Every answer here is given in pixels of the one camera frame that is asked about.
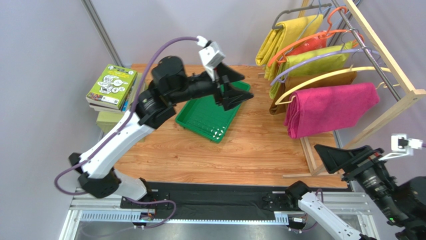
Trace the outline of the cream yellow hanger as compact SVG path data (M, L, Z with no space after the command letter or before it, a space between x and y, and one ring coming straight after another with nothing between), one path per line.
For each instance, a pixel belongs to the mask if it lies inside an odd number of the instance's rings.
M277 101L274 103L275 105L285 105L285 104L289 104L293 101L294 97L291 97L289 101L283 101L287 96L290 96L293 92L298 91L306 86L309 86L315 82L321 81L323 79L329 78L329 77L334 77L337 75L341 75L341 74L346 74L346 73L351 73L351 72L362 72L362 71L373 71L375 70L375 68L373 66L362 66L362 67L351 67L351 68L345 68L345 69L341 69L341 70L336 70L333 72L329 72L329 73L325 73L323 75L314 77L308 81L305 81L293 88L291 88L290 90L288 90L287 92L283 93L278 99Z

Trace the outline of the pink trousers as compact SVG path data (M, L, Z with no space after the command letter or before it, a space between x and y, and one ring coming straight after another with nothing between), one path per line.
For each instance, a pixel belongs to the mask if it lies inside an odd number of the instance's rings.
M292 139L351 128L379 101L369 82L297 90L283 124Z

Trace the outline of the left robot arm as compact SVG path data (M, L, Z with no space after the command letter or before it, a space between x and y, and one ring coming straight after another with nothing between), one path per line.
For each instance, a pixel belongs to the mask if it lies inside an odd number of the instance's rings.
M98 199L112 194L142 199L149 191L145 181L123 174L114 166L136 143L173 117L177 104L211 96L216 105L228 111L254 96L234 86L245 77L224 63L214 67L213 76L206 71L189 76L180 57L167 56L151 74L148 88L138 95L118 124L92 149L70 155L85 193Z

